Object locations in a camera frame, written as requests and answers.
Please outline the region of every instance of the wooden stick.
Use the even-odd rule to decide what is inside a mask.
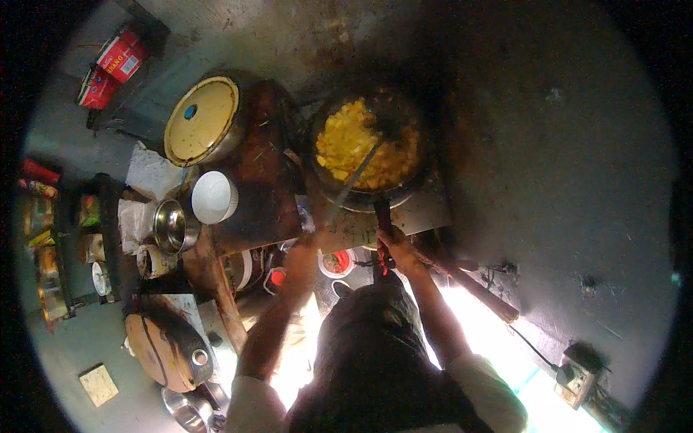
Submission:
[[[488,291],[465,271],[458,268],[454,259],[441,257],[441,254],[426,249],[416,249],[416,252],[424,262],[430,263],[450,275],[506,324],[511,324],[520,317],[520,312],[512,305]]]

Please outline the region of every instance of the red sauce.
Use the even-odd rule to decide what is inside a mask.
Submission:
[[[337,251],[336,253],[326,254],[322,257],[322,264],[328,272],[341,274],[347,270],[351,264],[351,258],[346,251]]]

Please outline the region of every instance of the electrical outlet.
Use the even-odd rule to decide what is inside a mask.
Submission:
[[[595,386],[601,370],[602,363],[590,351],[580,345],[570,346],[561,356],[554,391],[577,410]]]

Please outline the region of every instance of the white bowl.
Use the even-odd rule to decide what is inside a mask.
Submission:
[[[193,188],[193,212],[202,224],[216,224],[238,207],[238,189],[224,173],[208,171]]]

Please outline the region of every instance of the pot lid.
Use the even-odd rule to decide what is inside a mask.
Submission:
[[[224,138],[238,109],[238,87],[227,77],[207,78],[188,91],[171,113],[164,133],[166,157],[192,166]]]

